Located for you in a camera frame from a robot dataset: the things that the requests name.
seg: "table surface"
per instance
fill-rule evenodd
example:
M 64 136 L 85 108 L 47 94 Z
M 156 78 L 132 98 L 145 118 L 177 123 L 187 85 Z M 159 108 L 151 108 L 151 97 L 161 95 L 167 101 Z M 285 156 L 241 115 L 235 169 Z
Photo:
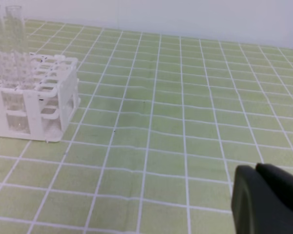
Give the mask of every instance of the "table surface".
M 0 234 L 233 234 L 239 164 L 293 173 L 293 50 L 27 20 L 77 57 L 59 143 L 0 138 Z

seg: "white grid line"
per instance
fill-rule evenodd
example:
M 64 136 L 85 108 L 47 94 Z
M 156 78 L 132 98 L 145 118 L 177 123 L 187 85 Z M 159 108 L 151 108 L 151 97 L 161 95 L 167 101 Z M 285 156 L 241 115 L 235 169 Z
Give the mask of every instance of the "white grid line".
M 272 104 L 270 103 L 270 101 L 269 101 L 267 95 L 265 94 L 265 92 L 264 92 L 264 90 L 263 90 L 263 88 L 262 88 L 260 82 L 258 82 L 258 85 L 259 85 L 260 89 L 262 90 L 262 92 L 263 92 L 265 98 L 267 99 L 268 104 L 270 105 L 270 108 L 271 108 L 271 110 L 272 110 L 272 112 L 273 112 L 273 114 L 274 114 L 274 116 L 275 116 L 275 118 L 276 118 L 278 124 L 280 125 L 281 130 L 283 131 L 283 135 L 284 135 L 285 138 L 287 139 L 287 142 L 288 142 L 288 144 L 290 145 L 290 148 L 291 148 L 292 151 L 293 151 L 293 145 L 292 145 L 292 143 L 291 143 L 291 141 L 290 141 L 290 139 L 289 139 L 289 137 L 288 137 L 288 134 L 284 131 L 283 125 L 282 125 L 282 123 L 280 122 L 280 120 L 279 120 L 277 114 L 275 113 L 275 111 L 274 111 L 274 109 L 273 109 L 273 107 L 272 107 Z
M 136 54 L 135 54 L 135 57 L 134 58 L 136 58 L 136 55 L 137 55 L 137 52 L 138 52 L 138 48 L 139 48 L 139 45 L 137 46 L 137 50 L 136 50 Z M 127 91 L 127 87 L 128 87 L 128 84 L 129 84 L 130 75 L 131 75 L 131 72 L 132 72 L 132 68 L 133 68 L 134 62 L 135 62 L 135 59 L 133 60 L 132 67 L 131 67 L 131 70 L 130 70 L 130 73 L 129 73 L 129 76 L 128 76 L 128 79 L 127 79 L 127 83 L 126 83 L 126 86 L 125 86 L 123 98 L 122 98 L 122 101 L 121 101 L 121 104 L 120 104 L 120 107 L 119 107 L 119 110 L 118 110 L 118 113 L 117 113 L 117 117 L 116 117 L 116 120 L 115 120 L 115 124 L 114 124 L 114 127 L 113 127 L 113 131 L 112 131 L 112 135 L 111 135 L 111 138 L 110 138 L 110 141 L 109 141 L 109 145 L 107 147 L 107 151 L 106 151 L 106 154 L 105 154 L 105 158 L 104 158 L 104 162 L 103 162 L 103 165 L 102 165 L 102 169 L 100 171 L 100 176 L 99 176 L 98 184 L 97 184 L 97 187 L 96 187 L 96 190 L 95 190 L 95 193 L 94 193 L 94 196 L 93 196 L 93 200 L 92 200 L 92 203 L 91 203 L 91 206 L 90 206 L 90 210 L 89 210 L 89 213 L 88 213 L 88 217 L 87 217 L 87 220 L 86 220 L 84 234 L 86 234 L 87 228 L 89 227 L 89 223 L 90 223 L 90 219 L 91 219 L 91 216 L 92 216 L 92 212 L 93 212 L 93 209 L 94 209 L 94 206 L 95 206 L 95 202 L 96 202 L 96 199 L 97 199 L 97 196 L 98 196 L 100 184 L 101 184 L 101 181 L 103 179 L 104 169 L 105 169 L 105 166 L 106 166 L 106 163 L 107 163 L 108 154 L 109 154 L 109 151 L 111 149 L 111 145 L 112 145 L 112 142 L 113 142 L 113 139 L 114 139 L 116 126 L 118 124 L 120 112 L 121 112 L 121 109 L 122 109 L 122 106 L 123 106 L 123 102 L 124 102 L 124 98 L 125 98 L 125 95 L 126 95 L 126 91 Z
M 189 198 L 189 182 L 188 182 L 188 155 L 187 155 L 187 142 L 186 142 L 186 122 L 185 122 L 185 106 L 184 106 L 184 85 L 183 85 L 183 73 L 182 73 L 182 49 L 181 49 L 181 37 L 180 42 L 180 80 L 181 80 L 181 102 L 182 102 L 182 131 L 184 141 L 184 154 L 185 154 L 185 181 L 186 181 L 186 200 L 187 200 L 187 221 L 188 221 L 188 234 L 192 233 L 191 228 L 191 215 L 190 215 L 190 198 Z
M 209 86 L 209 78 L 208 78 L 206 67 L 205 67 L 204 57 L 203 57 L 203 63 L 204 63 L 204 69 L 205 69 L 205 74 L 206 74 L 206 81 L 207 81 L 207 84 Z M 221 137 L 220 137 L 219 127 L 218 127 L 218 122 L 217 122 L 217 116 L 216 116 L 216 111 L 215 111 L 215 108 L 214 108 L 214 101 L 213 101 L 213 98 L 212 98 L 210 87 L 209 87 L 209 97 L 210 97 L 210 102 L 211 102 L 211 106 L 212 106 L 212 109 L 213 109 L 214 121 L 215 121 L 215 124 L 216 124 L 216 130 L 217 130 L 217 136 L 218 136 L 218 142 L 219 142 L 219 146 L 220 146 L 220 150 L 221 150 L 221 155 L 222 155 L 223 162 L 224 162 L 225 169 L 226 169 L 226 175 L 227 175 L 227 180 L 228 180 L 228 184 L 229 184 L 229 192 L 230 192 L 230 195 L 232 196 L 231 178 L 230 178 L 229 169 L 228 169 L 228 165 L 227 165 L 227 161 L 226 161 L 226 157 L 225 157 L 225 152 L 224 152 L 224 149 L 223 149 L 223 143 L 222 143 L 222 140 L 221 140 Z
M 150 113 L 150 120 L 149 120 L 148 133 L 147 133 L 146 155 L 145 155 L 145 163 L 144 163 L 144 167 L 143 167 L 143 172 L 144 173 L 143 173 L 143 176 L 142 176 L 142 186 L 141 186 L 141 194 L 140 194 L 140 202 L 139 202 L 139 211 L 138 211 L 138 221 L 137 221 L 136 233 L 140 233 L 140 228 L 141 228 L 143 197 L 144 197 L 145 183 L 146 183 L 147 157 L 148 157 L 148 151 L 149 151 L 149 146 L 150 146 L 150 138 L 151 138 L 152 118 L 153 118 L 154 101 L 155 101 L 155 93 L 156 93 L 156 79 L 157 79 L 158 64 L 159 64 L 160 51 L 161 51 L 161 40 L 162 40 L 162 35 L 160 35 L 158 54 L 157 54 L 157 61 L 156 61 L 156 71 L 155 71 L 154 86 L 153 86 L 153 97 L 152 97 L 151 113 Z
M 95 45 L 95 43 L 97 42 L 97 39 L 93 42 L 92 47 L 93 47 L 93 46 Z M 88 104 L 88 107 L 90 106 L 92 99 L 93 99 L 93 97 L 90 99 L 90 102 L 89 102 L 89 104 Z M 82 117 L 80 123 L 83 121 L 84 116 L 85 116 L 85 113 L 86 113 L 86 110 L 85 110 L 85 112 L 84 112 L 84 115 L 83 115 L 83 117 Z M 76 130 L 75 130 L 75 133 L 74 133 L 74 135 L 73 135 L 73 137 L 72 137 L 72 140 L 75 139 L 76 134 L 77 134 L 77 132 L 78 132 L 78 130 L 79 130 L 79 127 L 80 127 L 80 125 L 77 126 L 77 128 L 76 128 Z M 56 170 L 56 172 L 55 172 L 55 174 L 54 174 L 54 176 L 53 176 L 53 178 L 52 178 L 52 180 L 51 180 L 51 183 L 50 183 L 50 185 L 49 185 L 49 187 L 48 187 L 48 191 L 45 193 L 45 195 L 44 195 L 44 197 L 43 197 L 43 199 L 42 199 L 42 201 L 41 201 L 41 204 L 40 204 L 40 206 L 39 206 L 39 208 L 38 208 L 38 210 L 37 210 L 37 212 L 36 212 L 36 214 L 35 214 L 35 216 L 34 216 L 33 223 L 32 223 L 32 225 L 29 227 L 27 234 L 31 234 L 31 232 L 32 232 L 32 230 L 33 230 L 33 227 L 34 227 L 34 225 L 35 225 L 35 222 L 37 222 L 37 219 L 38 219 L 38 217 L 39 217 L 39 214 L 40 214 L 40 212 L 41 212 L 41 210 L 42 210 L 42 208 L 43 208 L 43 206 L 44 206 L 45 201 L 47 200 L 47 197 L 48 197 L 49 192 L 50 192 L 50 190 L 51 190 L 51 188 L 52 188 L 52 186 L 53 186 L 53 184 L 54 184 L 54 182 L 55 182 L 55 180 L 56 180 L 56 177 L 58 176 L 58 174 L 59 174 L 59 172 L 60 172 L 60 169 L 61 169 L 61 167 L 62 167 L 62 163 L 65 161 L 65 158 L 66 158 L 67 152 L 69 151 L 71 145 L 72 145 L 72 142 L 70 142 L 69 146 L 68 146 L 67 149 L 66 149 L 66 152 L 65 152 L 65 154 L 64 154 L 64 156 L 63 156 L 63 158 L 62 158 L 62 160 L 61 160 L 61 163 L 59 164 L 59 166 L 58 166 L 58 168 L 57 168 L 57 170 Z
M 233 82 L 234 89 L 235 89 L 236 93 L 238 94 L 238 100 L 240 101 L 240 105 L 241 105 L 241 108 L 242 108 L 242 112 L 243 112 L 244 117 L 245 117 L 245 120 L 246 120 L 246 122 L 247 122 L 248 129 L 249 129 L 249 131 L 250 131 L 250 134 L 251 134 L 251 136 L 252 136 L 252 139 L 253 139 L 253 141 L 254 141 L 254 143 L 255 143 L 255 146 L 256 146 L 257 152 L 258 152 L 259 157 L 260 157 L 260 161 L 261 161 L 261 163 L 264 163 L 264 159 L 263 159 L 263 156 L 262 156 L 262 154 L 261 154 L 261 152 L 260 152 L 260 150 L 259 150 L 259 146 L 258 146 L 258 144 L 257 144 L 256 138 L 255 138 L 255 135 L 254 135 L 254 132 L 253 132 L 253 130 L 252 130 L 252 127 L 251 127 L 251 124 L 250 124 L 250 121 L 249 121 L 249 117 L 248 117 L 248 115 L 247 115 L 246 112 L 245 112 L 244 105 L 243 105 L 243 101 L 242 101 L 242 99 L 241 99 L 241 96 L 240 96 L 240 94 L 239 94 L 237 88 L 236 88 L 235 81 L 234 81 L 234 79 L 233 79 L 233 77 L 232 77 L 231 71 L 230 71 L 230 69 L 229 69 L 229 65 L 228 65 L 227 60 L 226 60 L 226 55 L 225 55 L 225 53 L 224 53 L 224 51 L 223 51 L 223 48 L 222 48 L 220 42 L 219 42 L 219 46 L 220 46 L 220 49 L 221 49 L 221 51 L 222 51 L 222 53 L 223 53 L 223 56 L 224 56 L 224 58 L 225 58 L 226 65 L 227 65 L 228 71 L 229 71 L 229 73 L 230 73 L 230 76 L 231 76 L 231 79 L 232 79 L 232 82 Z

